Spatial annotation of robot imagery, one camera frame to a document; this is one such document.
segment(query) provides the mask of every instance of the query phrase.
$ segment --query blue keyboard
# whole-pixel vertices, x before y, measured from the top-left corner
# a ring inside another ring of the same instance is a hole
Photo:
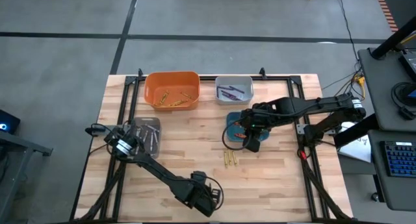
[[[416,177],[415,142],[380,142],[387,160],[387,173],[393,177]]]

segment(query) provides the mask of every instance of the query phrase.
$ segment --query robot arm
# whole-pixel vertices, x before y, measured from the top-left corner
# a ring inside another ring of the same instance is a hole
[[[351,93],[311,100],[282,97],[267,103],[256,103],[252,108],[243,110],[238,120],[247,136],[243,141],[243,148],[256,153],[260,148],[259,137],[262,132],[291,124],[306,114],[327,112],[333,114],[317,125],[309,125],[304,129],[305,146],[311,146],[319,137],[322,139],[325,131],[344,121],[358,121],[365,117],[361,101]]]
[[[194,171],[190,179],[174,175],[145,152],[144,144],[135,136],[135,131],[136,128],[133,127],[130,133],[126,134],[116,127],[104,141],[115,148],[114,156],[118,160],[136,164],[149,171],[169,187],[178,201],[189,208],[195,207],[207,217],[211,216],[219,208],[217,205],[221,196],[220,190],[212,189],[205,184],[206,180],[211,178],[202,171]],[[138,153],[134,155],[132,152],[136,151],[137,147]],[[128,156],[133,156],[133,159],[127,159]]]

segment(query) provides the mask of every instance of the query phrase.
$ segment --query orange plastic bowl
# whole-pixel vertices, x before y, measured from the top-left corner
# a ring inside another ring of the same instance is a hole
[[[169,92],[168,97],[159,105],[166,91]],[[155,72],[148,75],[144,83],[144,100],[158,111],[195,109],[199,97],[200,77],[193,71]],[[168,106],[180,100],[188,101],[177,106]]]

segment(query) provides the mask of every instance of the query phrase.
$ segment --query wooden table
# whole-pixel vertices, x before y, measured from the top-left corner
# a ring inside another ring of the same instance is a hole
[[[301,75],[306,99],[321,97],[317,75]],[[99,113],[99,123],[113,125],[118,111],[125,75],[111,75],[107,81]],[[268,140],[261,143],[260,152],[236,151],[238,166],[225,168],[221,133],[229,112],[248,106],[220,106],[215,102],[213,81],[201,81],[200,102],[195,110],[155,112],[143,98],[140,85],[136,116],[157,117],[162,125],[159,163],[176,175],[189,178],[194,170],[206,172],[222,185],[224,205],[207,218],[196,209],[189,209],[177,201],[169,188],[145,169],[128,165],[125,174],[119,221],[310,221],[304,177],[296,156],[298,144],[294,125],[272,129]],[[288,96],[283,81],[254,81],[254,98],[250,103],[270,101]],[[311,116],[316,123],[326,115]],[[92,148],[104,144],[96,138]],[[343,174],[333,146],[317,147],[324,186],[333,200],[352,216]],[[88,159],[83,186],[75,217],[79,218],[94,204],[105,185],[109,165],[105,149],[96,151]],[[319,199],[314,193],[317,210]]]

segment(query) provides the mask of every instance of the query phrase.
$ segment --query concrete floor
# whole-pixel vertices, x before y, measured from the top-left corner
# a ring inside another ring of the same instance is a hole
[[[121,33],[131,0],[0,0],[0,31]],[[391,32],[377,0],[344,0],[355,39]],[[339,0],[138,0],[130,34],[348,38]],[[84,128],[95,122],[118,40],[0,38],[0,109],[21,118],[22,138],[53,147],[36,156],[15,202],[14,218],[68,220],[88,152]],[[377,45],[357,44],[357,49]],[[318,73],[325,86],[354,71],[350,44],[128,40],[117,74]],[[333,95],[342,83],[323,91]],[[364,102],[372,112],[371,100]],[[369,201],[370,176],[345,176],[356,218],[410,223]]]

